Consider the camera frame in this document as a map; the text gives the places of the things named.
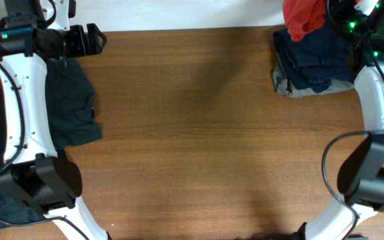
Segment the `red soccer t-shirt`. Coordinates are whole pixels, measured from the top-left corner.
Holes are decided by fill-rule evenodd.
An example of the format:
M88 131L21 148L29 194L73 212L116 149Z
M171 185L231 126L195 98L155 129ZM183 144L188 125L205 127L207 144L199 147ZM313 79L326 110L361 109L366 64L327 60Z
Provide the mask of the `red soccer t-shirt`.
M282 10L287 32L294 42L325 24L324 0L283 0Z

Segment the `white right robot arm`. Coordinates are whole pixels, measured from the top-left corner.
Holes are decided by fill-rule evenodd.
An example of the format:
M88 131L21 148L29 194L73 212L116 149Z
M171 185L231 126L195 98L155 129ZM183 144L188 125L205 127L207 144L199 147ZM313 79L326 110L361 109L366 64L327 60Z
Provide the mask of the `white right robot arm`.
M326 146L321 173L333 200L302 224L294 239L354 239L356 226L384 211L384 1L327 1L325 6L332 26L353 42L354 66L361 69L353 83L365 128ZM336 142L358 135L364 140L341 165L333 189L326 173L328 152Z

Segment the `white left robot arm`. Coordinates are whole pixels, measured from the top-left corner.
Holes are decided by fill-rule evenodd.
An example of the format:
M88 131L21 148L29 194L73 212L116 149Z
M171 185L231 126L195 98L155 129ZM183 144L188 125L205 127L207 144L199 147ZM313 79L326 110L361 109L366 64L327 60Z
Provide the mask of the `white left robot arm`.
M47 116L47 60L102 52L95 24L71 25L74 1L6 1L0 21L0 79L6 116L0 190L54 222L68 239L108 239L82 198L78 166L60 157Z

